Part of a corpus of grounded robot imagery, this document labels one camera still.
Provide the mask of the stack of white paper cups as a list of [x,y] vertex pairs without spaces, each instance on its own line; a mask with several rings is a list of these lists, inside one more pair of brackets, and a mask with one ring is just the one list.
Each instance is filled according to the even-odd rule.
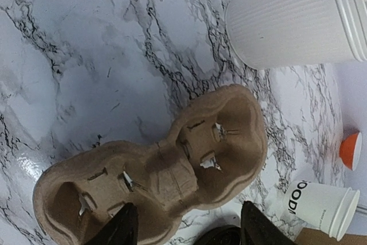
[[340,241],[352,222],[359,199],[359,190],[299,180],[289,185],[283,206],[290,215]]

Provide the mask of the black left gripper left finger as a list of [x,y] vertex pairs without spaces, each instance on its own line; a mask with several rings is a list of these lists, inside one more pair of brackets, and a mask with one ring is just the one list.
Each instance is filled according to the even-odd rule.
[[85,245],[137,245],[137,243],[138,211],[133,203],[127,203]]

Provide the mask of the brown paper takeout bag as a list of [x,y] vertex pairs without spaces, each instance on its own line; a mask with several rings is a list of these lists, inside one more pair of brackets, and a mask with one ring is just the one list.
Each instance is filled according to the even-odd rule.
[[303,228],[295,243],[300,245],[367,245],[367,236],[345,234],[340,241],[337,241],[320,230]]

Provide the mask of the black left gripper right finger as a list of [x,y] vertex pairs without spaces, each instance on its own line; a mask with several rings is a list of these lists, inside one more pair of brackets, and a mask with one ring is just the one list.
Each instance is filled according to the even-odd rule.
[[251,201],[243,203],[240,232],[243,245],[295,245]]

